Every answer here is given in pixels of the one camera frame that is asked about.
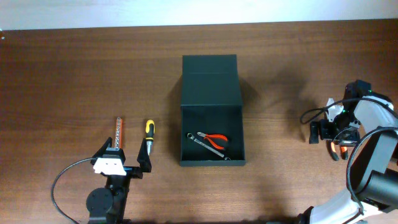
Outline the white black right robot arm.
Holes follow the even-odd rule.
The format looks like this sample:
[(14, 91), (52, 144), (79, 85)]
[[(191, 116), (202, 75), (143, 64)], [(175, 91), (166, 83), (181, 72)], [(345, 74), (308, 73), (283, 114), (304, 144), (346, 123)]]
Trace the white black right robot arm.
[(330, 98), (307, 120), (309, 142), (326, 141), (330, 156), (346, 160), (346, 187), (326, 203), (309, 207), (295, 223), (363, 223), (397, 209), (397, 113), (389, 97), (371, 84), (346, 85), (342, 100)]

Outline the silver ring wrench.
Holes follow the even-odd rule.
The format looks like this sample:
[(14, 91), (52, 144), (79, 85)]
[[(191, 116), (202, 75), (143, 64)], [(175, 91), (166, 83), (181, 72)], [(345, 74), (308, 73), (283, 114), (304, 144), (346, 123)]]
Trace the silver ring wrench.
[(231, 159), (227, 156), (225, 156), (224, 154), (222, 154), (221, 152), (217, 151), (216, 149), (213, 149), (212, 147), (206, 145), (205, 143), (199, 141), (197, 138), (194, 137), (194, 135), (192, 133), (188, 133), (187, 134), (187, 138), (191, 139), (193, 142), (203, 146), (204, 148), (206, 148), (207, 150), (213, 152), (214, 154), (216, 154), (217, 156), (220, 156), (221, 158), (223, 158), (225, 161), (230, 161)]

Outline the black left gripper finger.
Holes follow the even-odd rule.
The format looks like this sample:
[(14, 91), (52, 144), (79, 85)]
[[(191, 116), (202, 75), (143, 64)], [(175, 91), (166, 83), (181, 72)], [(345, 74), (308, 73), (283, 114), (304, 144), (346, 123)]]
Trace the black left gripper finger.
[(105, 143), (91, 157), (91, 165), (94, 165), (98, 158), (102, 158), (102, 156), (105, 154), (107, 148), (111, 147), (112, 141), (113, 141), (113, 139), (111, 137), (107, 138)]
[(137, 162), (139, 163), (142, 172), (150, 173), (152, 171), (152, 164), (147, 152), (147, 141), (145, 138), (142, 140), (141, 148), (137, 156)]

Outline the red black cutting pliers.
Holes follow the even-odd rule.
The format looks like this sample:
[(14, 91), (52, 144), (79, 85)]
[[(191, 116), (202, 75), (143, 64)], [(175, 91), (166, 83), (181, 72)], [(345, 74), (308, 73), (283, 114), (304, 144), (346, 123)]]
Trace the red black cutting pliers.
[(228, 146), (229, 140), (223, 134), (207, 134), (203, 132), (197, 132), (197, 135), (209, 142), (211, 146), (219, 151), (225, 151)]

